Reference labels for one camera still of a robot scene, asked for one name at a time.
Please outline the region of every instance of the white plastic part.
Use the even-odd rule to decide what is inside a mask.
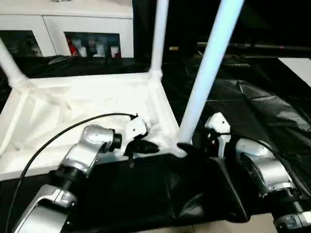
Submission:
[[[210,116],[205,123],[205,128],[214,130],[217,133],[230,132],[230,125],[222,113],[215,113],[214,115]],[[217,139],[219,141],[218,157],[220,159],[223,159],[225,153],[225,145],[230,141],[231,136],[221,135]]]
[[[160,72],[162,76],[162,59],[164,50],[164,40],[166,31],[167,14],[169,10],[169,0],[158,0],[155,15],[155,32],[152,47],[150,71]]]
[[[147,126],[141,117],[137,117],[129,121],[121,131],[122,144],[119,150],[114,153],[115,156],[122,156],[126,150],[127,145],[134,140],[138,135],[146,135],[148,132]]]
[[[0,40],[0,65],[8,78],[10,86],[15,86],[16,83],[27,79],[17,67],[2,40]]]
[[[244,0],[222,0],[180,126],[178,140],[190,142],[213,86]]]

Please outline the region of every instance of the black plastic sheet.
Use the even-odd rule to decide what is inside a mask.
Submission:
[[[178,123],[181,122],[200,59],[165,63],[162,83]],[[143,72],[145,62],[133,59],[107,61],[83,58],[17,59],[31,78],[87,74]],[[0,99],[10,88],[1,76]],[[311,92],[301,79],[278,59],[224,59],[200,118],[194,144],[207,118],[221,111],[232,130],[268,142],[282,151],[303,181],[311,188]],[[133,232],[168,225],[188,225],[224,219],[222,200],[205,198],[217,193],[215,180],[204,161],[193,157],[180,160],[172,155],[96,166],[78,211],[72,216],[76,233]],[[29,177],[16,203],[14,224],[42,184],[46,175]],[[16,181],[0,183],[0,230]],[[262,204],[254,213],[267,209]]]

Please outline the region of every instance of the black cable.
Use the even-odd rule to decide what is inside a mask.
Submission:
[[[84,123],[87,123],[89,121],[92,121],[92,120],[95,120],[95,119],[98,119],[98,118],[102,118],[102,117],[109,117],[109,116],[128,116],[128,117],[131,117],[131,118],[134,118],[135,115],[132,115],[132,114],[127,114],[127,113],[108,113],[108,114],[102,114],[102,115],[99,115],[99,116],[94,116],[94,117],[91,117],[89,119],[85,119],[83,121],[80,121],[74,125],[71,125],[70,127],[64,129],[63,131],[61,131],[60,133],[58,133],[57,135],[55,135],[53,138],[51,138],[49,141],[47,141],[39,150],[37,150],[37,152],[31,157],[31,159],[29,160],[29,162],[27,163],[27,165],[25,166],[24,170],[22,171],[20,177],[19,177],[19,180],[18,180],[18,183],[17,183],[17,186],[15,188],[15,191],[14,191],[14,194],[12,196],[12,200],[11,200],[11,204],[10,204],[10,207],[9,207],[9,211],[8,211],[8,215],[7,215],[7,219],[6,219],[6,223],[5,223],[5,230],[4,230],[4,233],[8,233],[8,230],[9,230],[9,224],[10,224],[10,218],[11,218],[11,215],[12,215],[12,209],[14,207],[14,204],[15,204],[15,201],[16,201],[16,197],[17,197],[17,194],[18,194],[18,191],[20,189],[20,186],[25,178],[25,175],[30,167],[30,165],[32,164],[32,162],[36,159],[36,157],[50,144],[52,143],[54,140],[56,140],[57,138],[59,138],[61,135],[63,135],[64,133],[68,132],[69,130],[72,130],[73,128],[79,126],[79,125],[82,125]]]
[[[307,194],[310,198],[311,198],[311,193],[309,191],[309,189],[307,188],[307,186],[304,184],[303,180],[301,179],[300,175],[297,174],[297,176],[300,178],[300,180],[303,182],[302,185],[299,184],[299,181],[296,179],[295,175],[292,173],[292,171],[290,171],[288,168],[287,168],[287,165],[284,163],[284,161],[287,161],[286,159],[283,159],[281,156],[280,156],[280,152],[277,151],[277,150],[274,150],[270,145],[258,140],[258,139],[255,139],[255,138],[252,138],[252,137],[249,137],[249,136],[246,136],[246,135],[243,135],[241,133],[233,133],[233,132],[230,132],[230,133],[213,133],[212,136],[214,137],[219,137],[221,135],[231,135],[231,136],[237,136],[237,137],[240,137],[240,138],[245,138],[245,139],[249,139],[251,141],[254,141],[254,142],[257,142],[258,144],[262,145],[263,147],[267,148],[281,163],[282,165],[284,166],[284,168],[286,169],[286,171],[289,173],[291,179],[293,180],[295,186],[297,188],[300,188],[300,189],[303,189],[303,191],[305,192],[305,194]]]

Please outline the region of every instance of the white pvc pipe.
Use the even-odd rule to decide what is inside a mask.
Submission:
[[[244,0],[222,0],[210,33],[178,134],[179,142],[190,142],[213,86]]]
[[[0,65],[8,78],[10,86],[26,79],[25,75],[19,70],[11,54],[0,39]]]
[[[161,71],[169,0],[158,0],[150,71]]]

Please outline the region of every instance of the red object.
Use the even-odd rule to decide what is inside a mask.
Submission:
[[[67,39],[67,43],[68,43],[68,46],[69,46],[69,50],[70,50],[70,53],[72,56],[79,56],[78,54],[78,50],[77,48],[73,45],[71,39],[69,37],[66,37]]]

